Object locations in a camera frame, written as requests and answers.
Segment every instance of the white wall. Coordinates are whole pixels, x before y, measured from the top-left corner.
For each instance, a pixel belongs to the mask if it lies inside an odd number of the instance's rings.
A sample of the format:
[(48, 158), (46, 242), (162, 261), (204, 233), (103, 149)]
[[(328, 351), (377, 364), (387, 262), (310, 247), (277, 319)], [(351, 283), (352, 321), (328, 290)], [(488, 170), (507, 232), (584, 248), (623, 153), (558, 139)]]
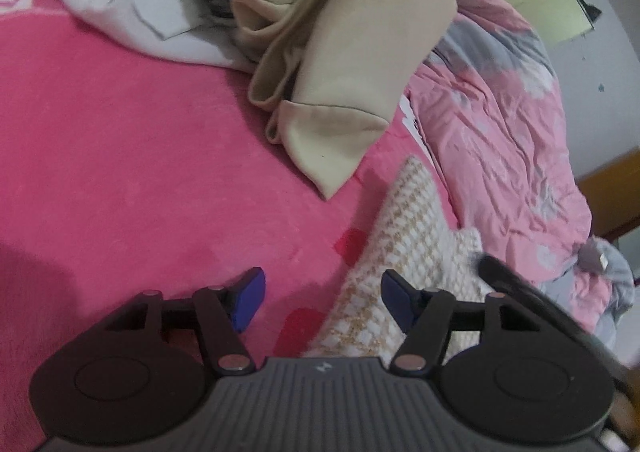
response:
[[(640, 61), (609, 0), (585, 1), (603, 11), (594, 31), (549, 50), (577, 178), (640, 145)], [(629, 1), (625, 13), (640, 16), (640, 0)]]

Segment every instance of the knitted fabric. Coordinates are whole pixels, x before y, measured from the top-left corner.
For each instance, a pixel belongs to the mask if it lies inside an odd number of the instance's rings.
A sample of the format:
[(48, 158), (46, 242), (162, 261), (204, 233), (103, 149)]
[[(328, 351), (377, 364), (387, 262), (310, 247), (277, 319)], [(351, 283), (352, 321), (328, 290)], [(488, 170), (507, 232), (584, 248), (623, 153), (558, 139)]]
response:
[[(388, 364), (404, 340), (380, 296), (385, 270), (418, 289), (446, 289), (459, 300), (482, 302), (482, 281), (473, 269), (481, 252), (474, 228), (451, 230), (436, 184), (410, 157), (392, 185), (366, 248), (348, 274), (337, 302), (306, 356), (380, 356)], [(452, 334), (447, 358), (478, 342), (476, 332)]]

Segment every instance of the pink blanket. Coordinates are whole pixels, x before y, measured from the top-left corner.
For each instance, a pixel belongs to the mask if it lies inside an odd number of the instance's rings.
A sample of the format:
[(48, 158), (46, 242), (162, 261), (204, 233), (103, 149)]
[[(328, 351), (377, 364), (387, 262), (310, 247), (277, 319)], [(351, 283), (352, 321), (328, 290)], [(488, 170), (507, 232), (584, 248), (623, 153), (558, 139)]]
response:
[(304, 350), (401, 164), (425, 159), (398, 113), (324, 202), (265, 142), (246, 75), (131, 52), (57, 0), (0, 0), (0, 54), (2, 452), (43, 439), (39, 363), (143, 289), (182, 296), (261, 266), (246, 345), (258, 361)]
[[(458, 0), (408, 95), (454, 210), (484, 250), (535, 285), (571, 269), (591, 213), (569, 164), (558, 80), (530, 25), (503, 0)], [(566, 308), (593, 331), (611, 281), (567, 277)]]

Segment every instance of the bed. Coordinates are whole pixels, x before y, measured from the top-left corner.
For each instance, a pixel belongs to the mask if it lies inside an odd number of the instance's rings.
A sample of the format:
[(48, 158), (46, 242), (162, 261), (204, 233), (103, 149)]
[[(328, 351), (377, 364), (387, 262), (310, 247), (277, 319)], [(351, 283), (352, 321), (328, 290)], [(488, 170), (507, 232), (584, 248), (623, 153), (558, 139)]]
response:
[[(183, 296), (260, 266), (268, 293), (244, 342), (257, 362), (299, 355), (408, 156), (437, 181), (451, 228), (478, 222), (438, 153), (446, 143), (420, 118), (428, 93), (415, 81), (388, 131), (326, 202), (264, 139), (267, 117), (246, 102), (247, 74), (144, 56), (59, 0), (0, 0), (0, 54), (3, 451), (43, 439), (27, 397), (37, 365), (144, 289)], [(427, 60), (416, 78), (428, 68)], [(445, 164), (430, 158), (424, 138)], [(585, 208), (572, 214), (581, 220), (571, 245), (589, 235)], [(554, 270), (544, 283), (558, 278)], [(613, 320), (630, 303), (622, 280), (591, 273), (560, 289), (574, 284), (585, 324), (605, 312)]]

